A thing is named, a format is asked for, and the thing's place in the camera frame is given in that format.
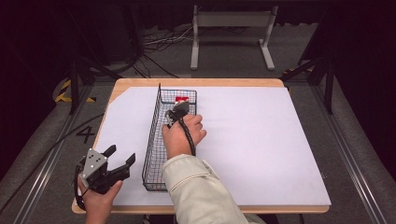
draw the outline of wire mesh basket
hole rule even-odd
[[[173,109],[176,98],[178,97],[188,97],[190,104],[189,114],[196,115],[196,91],[162,90],[161,85],[159,86],[142,172],[143,185],[147,191],[166,191],[161,170],[163,164],[166,162],[166,149],[163,144],[162,127],[166,122],[166,111]]]

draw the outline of person's right hand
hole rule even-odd
[[[188,114],[183,117],[183,121],[190,131],[192,142],[197,146],[206,136],[206,130],[203,130],[202,116]],[[180,154],[191,155],[191,149],[186,134],[180,124],[175,122],[169,129],[163,125],[163,143],[166,147],[168,160]]]

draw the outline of red object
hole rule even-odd
[[[176,102],[180,103],[180,102],[184,102],[184,101],[189,101],[189,97],[188,96],[177,96],[176,97]]]

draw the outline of hand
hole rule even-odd
[[[188,114],[183,117],[183,121],[190,131],[192,142],[195,146],[206,136],[206,130],[202,129],[202,119],[201,115],[194,116]],[[189,141],[178,122],[175,122],[170,129],[166,125],[163,125],[163,143],[166,147],[168,160],[180,154],[191,155]]]
[[[78,179],[78,187],[82,193],[85,188],[82,180]],[[119,193],[122,187],[122,181],[117,181],[106,194],[100,194],[93,190],[88,190],[83,196],[85,209],[87,211],[85,217],[85,223],[106,223],[107,218],[110,216],[111,207],[113,206],[113,200]]]

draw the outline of sleeve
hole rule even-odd
[[[179,224],[248,223],[231,193],[205,161],[176,156],[163,165],[163,178]]]

